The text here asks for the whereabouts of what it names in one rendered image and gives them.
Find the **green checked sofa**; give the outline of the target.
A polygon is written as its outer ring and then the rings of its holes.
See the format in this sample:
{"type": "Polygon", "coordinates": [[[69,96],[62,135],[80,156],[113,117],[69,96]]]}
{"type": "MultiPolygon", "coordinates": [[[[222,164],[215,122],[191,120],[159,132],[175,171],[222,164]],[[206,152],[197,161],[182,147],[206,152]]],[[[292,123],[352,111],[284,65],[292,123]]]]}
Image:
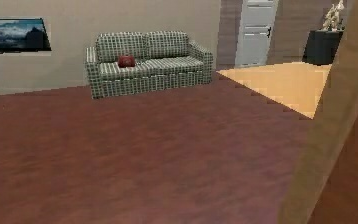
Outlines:
{"type": "Polygon", "coordinates": [[[94,99],[208,84],[212,66],[211,51],[183,31],[102,33],[85,58],[94,99]],[[121,55],[136,65],[120,68],[121,55]]]}

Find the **red cushion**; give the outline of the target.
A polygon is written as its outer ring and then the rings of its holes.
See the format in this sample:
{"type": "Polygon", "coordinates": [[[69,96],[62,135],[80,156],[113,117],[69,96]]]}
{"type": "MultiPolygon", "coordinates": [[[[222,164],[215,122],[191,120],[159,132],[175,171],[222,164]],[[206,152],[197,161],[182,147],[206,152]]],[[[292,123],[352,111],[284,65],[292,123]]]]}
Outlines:
{"type": "Polygon", "coordinates": [[[132,55],[121,55],[118,57],[117,64],[120,68],[134,67],[136,60],[132,55]]]}

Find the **white panelled room door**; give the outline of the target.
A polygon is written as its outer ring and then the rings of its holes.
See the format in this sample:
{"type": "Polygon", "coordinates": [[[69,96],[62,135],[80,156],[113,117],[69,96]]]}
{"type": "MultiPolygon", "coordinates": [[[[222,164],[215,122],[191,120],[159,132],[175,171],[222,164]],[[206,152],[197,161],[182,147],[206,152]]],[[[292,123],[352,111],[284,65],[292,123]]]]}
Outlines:
{"type": "Polygon", "coordinates": [[[268,28],[275,21],[279,0],[243,0],[235,66],[237,68],[266,64],[271,36],[268,28]]]}

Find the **black cabinet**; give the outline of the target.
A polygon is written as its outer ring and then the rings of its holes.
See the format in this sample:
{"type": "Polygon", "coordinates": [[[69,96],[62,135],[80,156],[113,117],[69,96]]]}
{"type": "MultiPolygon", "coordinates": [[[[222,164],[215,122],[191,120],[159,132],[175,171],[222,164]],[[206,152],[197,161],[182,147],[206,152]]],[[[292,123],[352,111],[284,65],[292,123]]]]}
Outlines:
{"type": "Polygon", "coordinates": [[[342,35],[343,31],[311,31],[302,61],[318,66],[332,64],[342,35]]]}

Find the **framed mountain landscape picture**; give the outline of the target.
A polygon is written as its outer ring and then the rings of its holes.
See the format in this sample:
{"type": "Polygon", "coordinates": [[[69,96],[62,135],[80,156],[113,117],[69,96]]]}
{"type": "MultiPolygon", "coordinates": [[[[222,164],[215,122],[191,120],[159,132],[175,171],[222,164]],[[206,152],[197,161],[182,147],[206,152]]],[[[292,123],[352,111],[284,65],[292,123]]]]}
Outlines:
{"type": "Polygon", "coordinates": [[[0,54],[50,50],[42,18],[0,19],[0,54]]]}

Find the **pale beige statue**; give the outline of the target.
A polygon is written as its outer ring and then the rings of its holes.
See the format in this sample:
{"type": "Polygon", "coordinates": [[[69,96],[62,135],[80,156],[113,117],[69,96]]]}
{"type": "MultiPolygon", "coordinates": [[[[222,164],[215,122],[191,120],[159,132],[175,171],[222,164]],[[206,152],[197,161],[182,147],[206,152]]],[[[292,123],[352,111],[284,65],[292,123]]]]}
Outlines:
{"type": "Polygon", "coordinates": [[[340,12],[344,9],[343,0],[339,0],[337,4],[332,7],[325,15],[325,20],[322,24],[323,31],[337,31],[340,24],[340,12]]]}

